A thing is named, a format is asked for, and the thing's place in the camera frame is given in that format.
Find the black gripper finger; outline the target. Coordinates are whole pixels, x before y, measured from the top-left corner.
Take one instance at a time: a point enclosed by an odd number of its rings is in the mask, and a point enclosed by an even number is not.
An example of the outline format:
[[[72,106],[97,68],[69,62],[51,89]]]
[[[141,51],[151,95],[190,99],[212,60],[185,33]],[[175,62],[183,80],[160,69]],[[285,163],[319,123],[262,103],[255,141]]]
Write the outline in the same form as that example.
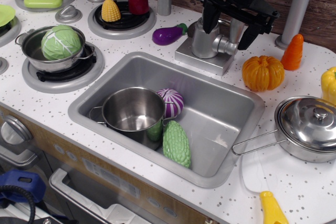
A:
[[[203,30],[206,34],[215,28],[220,17],[218,6],[208,0],[203,2]]]
[[[261,24],[250,24],[248,28],[244,31],[241,40],[238,44],[238,50],[246,50],[253,41],[257,38],[259,34],[264,31],[264,26]]]

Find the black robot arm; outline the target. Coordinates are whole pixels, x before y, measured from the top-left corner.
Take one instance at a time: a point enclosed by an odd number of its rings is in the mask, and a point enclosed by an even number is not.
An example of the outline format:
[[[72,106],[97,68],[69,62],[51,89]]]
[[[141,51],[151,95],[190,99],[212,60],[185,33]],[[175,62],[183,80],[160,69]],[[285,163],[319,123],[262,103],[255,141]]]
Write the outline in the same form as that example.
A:
[[[202,0],[203,30],[210,34],[224,13],[246,25],[238,50],[246,50],[259,34],[270,33],[280,13],[265,0]]]

